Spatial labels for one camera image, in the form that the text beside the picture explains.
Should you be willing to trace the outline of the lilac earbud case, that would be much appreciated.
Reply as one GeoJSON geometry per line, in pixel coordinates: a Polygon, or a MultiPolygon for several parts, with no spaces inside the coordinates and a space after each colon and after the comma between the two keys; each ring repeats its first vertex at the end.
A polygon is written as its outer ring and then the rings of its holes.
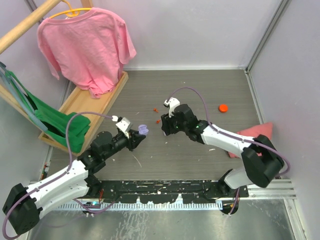
{"type": "Polygon", "coordinates": [[[149,129],[148,129],[147,125],[145,125],[145,124],[139,125],[138,126],[138,133],[140,135],[146,136],[149,133],[149,129]]]}

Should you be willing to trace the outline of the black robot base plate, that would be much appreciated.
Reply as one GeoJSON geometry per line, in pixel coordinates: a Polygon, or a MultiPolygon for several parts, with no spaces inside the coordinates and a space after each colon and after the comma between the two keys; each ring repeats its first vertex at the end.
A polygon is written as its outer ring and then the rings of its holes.
{"type": "Polygon", "coordinates": [[[236,192],[235,189],[223,190],[220,183],[213,180],[102,180],[84,197],[101,197],[107,203],[133,204],[139,200],[142,204],[172,204],[180,196],[183,204],[204,204],[234,198],[236,192]]]}

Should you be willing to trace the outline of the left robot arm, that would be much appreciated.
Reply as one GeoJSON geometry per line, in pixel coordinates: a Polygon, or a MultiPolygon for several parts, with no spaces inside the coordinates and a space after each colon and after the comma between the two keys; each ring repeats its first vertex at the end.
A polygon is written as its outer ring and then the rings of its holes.
{"type": "Polygon", "coordinates": [[[101,183],[95,173],[106,165],[106,159],[123,149],[133,151],[145,138],[137,130],[130,130],[128,135],[119,131],[115,136],[108,131],[100,132],[71,165],[28,186],[21,183],[13,186],[2,208],[5,214],[2,229],[5,231],[10,223],[20,236],[58,206],[84,196],[97,197],[101,183]]]}

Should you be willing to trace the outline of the orange earbud case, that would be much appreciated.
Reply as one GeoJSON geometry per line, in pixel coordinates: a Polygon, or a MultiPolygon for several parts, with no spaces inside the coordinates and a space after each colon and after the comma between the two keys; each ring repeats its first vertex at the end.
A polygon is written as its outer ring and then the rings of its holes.
{"type": "Polygon", "coordinates": [[[226,113],[228,111],[228,106],[226,104],[221,104],[219,105],[218,107],[218,110],[221,112],[221,113],[226,113]]]}

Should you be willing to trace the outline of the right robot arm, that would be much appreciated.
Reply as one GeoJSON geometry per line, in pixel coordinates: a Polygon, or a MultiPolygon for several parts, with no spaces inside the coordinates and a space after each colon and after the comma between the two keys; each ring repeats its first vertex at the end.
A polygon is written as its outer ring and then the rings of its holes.
{"type": "Polygon", "coordinates": [[[266,188],[285,166],[265,135],[250,137],[225,131],[207,120],[197,119],[187,104],[176,99],[165,101],[164,106],[168,112],[161,116],[161,129],[166,136],[183,132],[191,141],[218,147],[242,160],[243,167],[227,171],[219,180],[219,191],[225,197],[250,184],[266,188]]]}

